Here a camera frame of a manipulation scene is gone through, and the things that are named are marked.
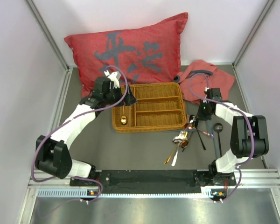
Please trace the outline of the black oval spoon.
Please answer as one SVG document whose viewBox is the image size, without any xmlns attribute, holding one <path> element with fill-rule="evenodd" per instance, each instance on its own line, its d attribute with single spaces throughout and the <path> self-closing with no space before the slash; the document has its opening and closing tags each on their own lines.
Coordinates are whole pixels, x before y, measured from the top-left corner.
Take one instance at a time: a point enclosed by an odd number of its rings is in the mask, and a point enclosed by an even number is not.
<svg viewBox="0 0 280 224">
<path fill-rule="evenodd" d="M 203 150 L 206 150 L 205 144 L 204 144 L 204 142 L 203 142 L 203 140 L 202 140 L 202 138 L 201 138 L 201 135 L 200 135 L 200 133 L 199 133 L 199 131 L 198 131 L 198 123 L 199 123 L 198 119 L 196 118 L 196 116 L 194 116 L 194 117 L 193 117 L 193 125 L 194 125 L 194 128 L 196 129 L 196 131 L 197 131 L 197 133 L 198 133 L 198 137 L 199 137 L 200 142 L 201 142 L 201 144 L 202 144 Z"/>
</svg>

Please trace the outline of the gold spoon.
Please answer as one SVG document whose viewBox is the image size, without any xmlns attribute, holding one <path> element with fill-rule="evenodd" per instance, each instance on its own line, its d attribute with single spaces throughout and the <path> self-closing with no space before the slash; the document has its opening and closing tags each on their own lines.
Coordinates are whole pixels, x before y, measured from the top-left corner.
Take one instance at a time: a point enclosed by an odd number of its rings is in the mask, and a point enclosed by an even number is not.
<svg viewBox="0 0 280 224">
<path fill-rule="evenodd" d="M 126 114 L 125 114 L 125 106 L 122 106 L 122 116 L 121 116 L 120 122 L 121 122 L 122 125 L 127 125 L 127 117 L 126 117 Z"/>
</svg>

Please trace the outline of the black round spoon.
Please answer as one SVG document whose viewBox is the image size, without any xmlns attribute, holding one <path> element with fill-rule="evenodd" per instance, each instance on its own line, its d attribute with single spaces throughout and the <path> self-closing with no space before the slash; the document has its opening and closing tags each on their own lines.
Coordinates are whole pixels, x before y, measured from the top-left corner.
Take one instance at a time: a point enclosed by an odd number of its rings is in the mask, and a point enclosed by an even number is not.
<svg viewBox="0 0 280 224">
<path fill-rule="evenodd" d="M 221 123 L 214 124 L 214 131 L 217 133 L 219 153 L 221 157 L 222 157 L 222 145 L 221 145 L 220 133 L 222 132 L 222 130 L 223 130 L 223 125 Z"/>
</svg>

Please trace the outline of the pink handled spoon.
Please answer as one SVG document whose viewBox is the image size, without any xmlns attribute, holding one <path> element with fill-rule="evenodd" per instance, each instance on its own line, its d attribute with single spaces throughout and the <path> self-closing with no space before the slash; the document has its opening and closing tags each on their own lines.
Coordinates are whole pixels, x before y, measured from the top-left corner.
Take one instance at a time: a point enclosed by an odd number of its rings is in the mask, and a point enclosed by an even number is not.
<svg viewBox="0 0 280 224">
<path fill-rule="evenodd" d="M 196 129 L 196 117 L 195 115 L 186 115 L 186 123 L 183 126 L 184 130 Z"/>
</svg>

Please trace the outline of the blue chopstick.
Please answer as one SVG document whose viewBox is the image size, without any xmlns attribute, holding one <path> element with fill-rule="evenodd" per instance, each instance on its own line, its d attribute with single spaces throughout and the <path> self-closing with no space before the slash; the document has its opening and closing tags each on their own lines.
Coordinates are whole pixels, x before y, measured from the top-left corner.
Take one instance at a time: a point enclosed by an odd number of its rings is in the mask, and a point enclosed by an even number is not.
<svg viewBox="0 0 280 224">
<path fill-rule="evenodd" d="M 220 152 L 219 152 L 219 147 L 218 147 L 218 144 L 217 144 L 217 141 L 216 141 L 216 138 L 215 138 L 215 135 L 214 135 L 214 132 L 213 132 L 213 128 L 211 126 L 211 122 L 208 120 L 206 121 L 206 126 L 207 126 L 207 129 L 210 133 L 210 137 L 211 139 L 213 140 L 213 146 L 214 146 L 214 151 L 215 151 L 215 157 L 216 159 L 220 158 Z"/>
</svg>

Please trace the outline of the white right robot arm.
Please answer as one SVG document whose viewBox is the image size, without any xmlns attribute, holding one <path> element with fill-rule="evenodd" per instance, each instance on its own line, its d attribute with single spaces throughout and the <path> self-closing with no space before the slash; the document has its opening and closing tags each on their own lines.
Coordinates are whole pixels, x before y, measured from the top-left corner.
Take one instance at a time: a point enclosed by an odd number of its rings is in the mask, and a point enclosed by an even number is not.
<svg viewBox="0 0 280 224">
<path fill-rule="evenodd" d="M 264 116 L 246 113 L 233 103 L 223 101 L 219 88 L 206 87 L 204 93 L 196 119 L 208 121 L 217 116 L 231 125 L 230 149 L 209 165 L 209 181 L 218 185 L 236 168 L 268 153 L 267 124 Z"/>
</svg>

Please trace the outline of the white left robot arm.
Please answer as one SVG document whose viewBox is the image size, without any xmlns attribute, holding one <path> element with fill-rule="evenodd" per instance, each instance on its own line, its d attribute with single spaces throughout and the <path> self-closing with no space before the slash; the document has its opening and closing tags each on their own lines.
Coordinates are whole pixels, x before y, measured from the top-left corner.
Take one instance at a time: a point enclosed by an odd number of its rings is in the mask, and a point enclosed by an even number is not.
<svg viewBox="0 0 280 224">
<path fill-rule="evenodd" d="M 70 147 L 84 128 L 93 122 L 105 110 L 124 105 L 134 105 L 137 99 L 132 94 L 126 75 L 116 66 L 113 72 L 105 69 L 103 76 L 95 80 L 90 94 L 78 103 L 74 112 L 47 136 L 39 136 L 31 165 L 31 178 L 35 169 L 50 174 L 50 178 L 64 179 L 73 177 L 81 179 L 86 185 L 96 181 L 94 165 L 77 161 L 70 156 Z"/>
</svg>

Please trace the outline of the pink crumpled cloth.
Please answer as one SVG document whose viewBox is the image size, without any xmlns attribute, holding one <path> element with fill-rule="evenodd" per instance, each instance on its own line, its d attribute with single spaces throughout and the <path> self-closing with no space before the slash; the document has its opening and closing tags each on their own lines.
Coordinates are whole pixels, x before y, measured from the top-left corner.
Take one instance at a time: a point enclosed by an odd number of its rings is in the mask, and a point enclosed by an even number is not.
<svg viewBox="0 0 280 224">
<path fill-rule="evenodd" d="M 204 60 L 196 60 L 184 72 L 179 72 L 174 81 L 179 84 L 184 100 L 199 104 L 200 98 L 197 95 L 204 96 L 206 87 L 219 88 L 223 100 L 227 100 L 235 77 L 214 64 Z"/>
</svg>

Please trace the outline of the wicker cutlery tray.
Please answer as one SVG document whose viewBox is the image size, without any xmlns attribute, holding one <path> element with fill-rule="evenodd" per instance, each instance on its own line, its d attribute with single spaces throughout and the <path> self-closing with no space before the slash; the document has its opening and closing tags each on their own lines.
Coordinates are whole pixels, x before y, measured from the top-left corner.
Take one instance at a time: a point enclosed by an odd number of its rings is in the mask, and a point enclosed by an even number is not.
<svg viewBox="0 0 280 224">
<path fill-rule="evenodd" d="M 120 122 L 122 107 L 112 108 L 112 125 L 119 133 L 171 131 L 186 123 L 182 91 L 177 83 L 130 85 L 138 102 L 125 106 L 127 125 Z"/>
</svg>

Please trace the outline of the silver fork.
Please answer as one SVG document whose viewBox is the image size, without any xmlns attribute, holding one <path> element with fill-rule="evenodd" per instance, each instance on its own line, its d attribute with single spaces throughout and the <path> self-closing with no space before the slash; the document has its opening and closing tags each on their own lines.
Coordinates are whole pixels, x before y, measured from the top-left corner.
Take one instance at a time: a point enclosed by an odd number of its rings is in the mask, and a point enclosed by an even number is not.
<svg viewBox="0 0 280 224">
<path fill-rule="evenodd" d="M 176 164 L 179 147 L 181 146 L 181 144 L 183 142 L 185 142 L 188 139 L 187 136 L 188 136 L 187 131 L 180 131 L 179 135 L 177 135 L 173 138 L 173 143 L 175 143 L 177 146 L 176 146 L 176 149 L 175 149 L 175 152 L 174 152 L 174 157 L 173 157 L 173 160 L 172 160 L 172 163 L 171 163 L 172 167 L 174 167 L 175 164 Z"/>
</svg>

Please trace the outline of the gold fork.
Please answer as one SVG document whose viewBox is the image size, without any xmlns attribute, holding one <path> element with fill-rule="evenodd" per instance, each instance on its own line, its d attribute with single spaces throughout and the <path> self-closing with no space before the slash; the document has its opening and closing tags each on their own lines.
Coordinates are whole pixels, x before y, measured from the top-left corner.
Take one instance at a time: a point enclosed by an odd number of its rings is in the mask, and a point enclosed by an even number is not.
<svg viewBox="0 0 280 224">
<path fill-rule="evenodd" d="M 175 149 L 176 149 L 176 144 L 175 143 L 173 143 L 174 144 L 174 148 L 173 148 L 173 150 L 171 151 L 171 153 L 170 153 L 170 155 L 168 156 L 168 158 L 165 160 L 165 162 L 164 162 L 164 164 L 168 164 L 169 163 L 169 161 L 172 159 L 172 157 L 174 156 L 174 152 L 175 152 Z"/>
</svg>

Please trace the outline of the copper spoon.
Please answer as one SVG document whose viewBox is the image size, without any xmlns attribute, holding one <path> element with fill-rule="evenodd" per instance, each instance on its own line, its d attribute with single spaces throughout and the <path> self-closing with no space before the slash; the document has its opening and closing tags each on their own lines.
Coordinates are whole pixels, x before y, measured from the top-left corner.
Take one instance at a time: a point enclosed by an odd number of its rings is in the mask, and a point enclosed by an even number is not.
<svg viewBox="0 0 280 224">
<path fill-rule="evenodd" d="M 182 149 L 182 152 L 184 152 L 185 148 L 187 147 L 187 145 L 189 144 L 189 140 L 187 138 L 185 138 L 181 143 L 180 143 L 180 147 Z"/>
</svg>

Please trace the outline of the red cushion with characters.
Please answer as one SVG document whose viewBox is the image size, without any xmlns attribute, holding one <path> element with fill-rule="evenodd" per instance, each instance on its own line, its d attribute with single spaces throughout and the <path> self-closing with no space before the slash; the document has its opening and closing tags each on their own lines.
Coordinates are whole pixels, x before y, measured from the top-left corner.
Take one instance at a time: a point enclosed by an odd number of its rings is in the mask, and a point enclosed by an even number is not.
<svg viewBox="0 0 280 224">
<path fill-rule="evenodd" d="M 181 69 L 181 34 L 187 21 L 185 12 L 142 28 L 65 37 L 78 67 L 82 97 L 111 66 L 124 72 L 121 83 L 172 82 Z"/>
</svg>

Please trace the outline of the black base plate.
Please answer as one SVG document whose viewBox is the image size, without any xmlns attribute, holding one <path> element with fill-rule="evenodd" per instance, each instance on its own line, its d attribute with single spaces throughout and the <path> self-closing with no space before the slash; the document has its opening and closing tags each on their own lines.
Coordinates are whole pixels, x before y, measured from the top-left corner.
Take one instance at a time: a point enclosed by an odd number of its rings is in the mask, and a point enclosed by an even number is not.
<svg viewBox="0 0 280 224">
<path fill-rule="evenodd" d="M 208 170 L 101 170 L 91 171 L 89 178 L 100 181 L 105 191 L 134 189 L 188 189 L 204 186 L 235 186 L 233 173 L 213 175 Z"/>
</svg>

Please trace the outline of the aluminium front rail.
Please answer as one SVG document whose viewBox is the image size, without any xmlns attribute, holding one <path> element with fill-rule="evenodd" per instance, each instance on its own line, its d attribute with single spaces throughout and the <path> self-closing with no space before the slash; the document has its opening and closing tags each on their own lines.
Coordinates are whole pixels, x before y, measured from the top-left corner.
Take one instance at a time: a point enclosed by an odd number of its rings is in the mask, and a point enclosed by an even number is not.
<svg viewBox="0 0 280 224">
<path fill-rule="evenodd" d="M 243 169 L 212 179 L 207 170 L 102 170 L 95 182 L 73 177 L 45 182 L 29 180 L 38 197 L 210 198 L 221 200 L 233 189 L 280 188 L 275 169 Z"/>
</svg>

